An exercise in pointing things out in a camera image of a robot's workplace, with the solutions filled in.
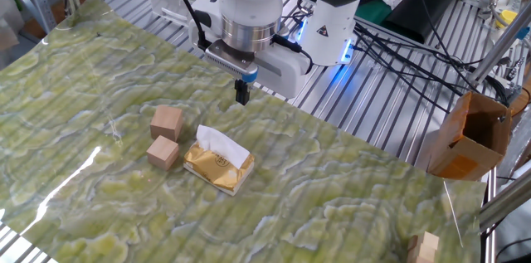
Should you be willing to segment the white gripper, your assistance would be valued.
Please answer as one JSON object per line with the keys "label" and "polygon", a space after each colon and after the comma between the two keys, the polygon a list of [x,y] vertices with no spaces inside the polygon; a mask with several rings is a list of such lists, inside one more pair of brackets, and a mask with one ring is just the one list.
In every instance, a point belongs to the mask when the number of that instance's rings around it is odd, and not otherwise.
{"label": "white gripper", "polygon": [[275,42],[280,23],[245,26],[222,14],[222,0],[196,0],[192,8],[207,41],[204,60],[232,75],[237,102],[246,105],[258,83],[285,98],[295,97],[306,82],[310,61]]}

